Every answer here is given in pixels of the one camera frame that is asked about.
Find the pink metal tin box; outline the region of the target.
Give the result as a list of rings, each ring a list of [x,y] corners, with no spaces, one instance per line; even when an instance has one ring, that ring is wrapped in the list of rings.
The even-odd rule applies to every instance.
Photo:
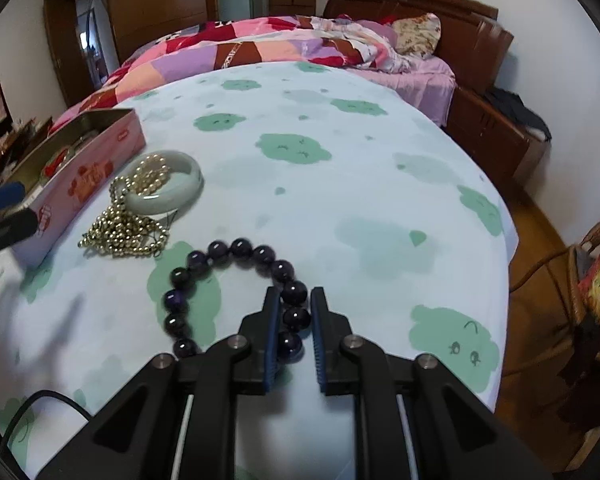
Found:
[[[18,264],[34,269],[92,195],[146,145],[132,108],[89,110],[51,134],[12,172],[20,203],[38,218],[34,234],[12,246]]]

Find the dark clothes on nightstand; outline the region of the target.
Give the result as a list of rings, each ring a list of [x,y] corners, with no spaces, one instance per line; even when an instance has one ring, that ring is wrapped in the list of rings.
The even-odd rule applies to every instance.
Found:
[[[526,130],[541,142],[552,140],[550,128],[533,110],[526,107],[518,94],[492,87],[484,95],[486,102],[509,119],[516,127]]]

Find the white jade bangle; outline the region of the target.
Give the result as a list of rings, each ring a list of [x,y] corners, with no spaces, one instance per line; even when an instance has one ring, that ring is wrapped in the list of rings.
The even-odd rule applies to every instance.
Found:
[[[179,151],[158,151],[133,162],[124,175],[124,204],[133,214],[158,216],[193,203],[204,186],[196,159]]]

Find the floral pillow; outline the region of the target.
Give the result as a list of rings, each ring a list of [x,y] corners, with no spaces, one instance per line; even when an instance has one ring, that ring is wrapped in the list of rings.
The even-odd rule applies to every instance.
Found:
[[[441,38],[441,21],[436,14],[401,18],[391,24],[396,33],[396,52],[415,58],[429,58]]]

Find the patchwork pink quilt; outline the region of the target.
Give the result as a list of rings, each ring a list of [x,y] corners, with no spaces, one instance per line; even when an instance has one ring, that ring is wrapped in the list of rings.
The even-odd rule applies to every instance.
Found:
[[[65,111],[54,131],[86,110],[111,108],[181,79],[235,66],[308,62],[336,67],[408,73],[416,60],[361,22],[317,16],[266,16],[206,26],[194,34],[161,40],[134,54],[96,90]]]

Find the wooden headboard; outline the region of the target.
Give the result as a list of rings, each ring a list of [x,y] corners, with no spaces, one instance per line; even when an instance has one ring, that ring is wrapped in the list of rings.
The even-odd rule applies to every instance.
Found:
[[[514,35],[498,22],[498,9],[476,0],[327,0],[323,15],[355,20],[418,18],[433,13],[441,21],[434,55],[448,64],[456,82],[483,94],[495,82]]]

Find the pink bed sheet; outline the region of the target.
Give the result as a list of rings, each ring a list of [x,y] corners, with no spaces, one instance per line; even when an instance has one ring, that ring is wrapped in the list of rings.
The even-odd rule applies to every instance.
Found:
[[[445,127],[456,88],[452,68],[441,58],[419,60],[408,73],[388,74],[378,70],[348,68],[348,72],[395,91],[439,127]]]

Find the wooden nightstand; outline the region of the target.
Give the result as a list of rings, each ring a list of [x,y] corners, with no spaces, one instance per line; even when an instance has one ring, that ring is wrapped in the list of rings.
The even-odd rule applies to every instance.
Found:
[[[454,90],[443,130],[505,196],[528,182],[550,147],[549,140],[516,126],[481,96],[462,87]]]

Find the low wooden tv cabinet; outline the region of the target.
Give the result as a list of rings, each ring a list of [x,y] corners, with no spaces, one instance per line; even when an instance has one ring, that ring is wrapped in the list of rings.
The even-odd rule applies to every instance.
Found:
[[[0,186],[50,134],[53,118],[30,119],[18,126],[0,123]]]

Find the brown wooden wardrobe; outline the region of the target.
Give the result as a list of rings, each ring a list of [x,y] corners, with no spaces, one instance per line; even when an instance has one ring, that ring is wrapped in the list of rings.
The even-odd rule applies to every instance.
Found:
[[[138,48],[171,32],[316,8],[316,0],[43,1],[50,56],[69,106],[99,89]]]

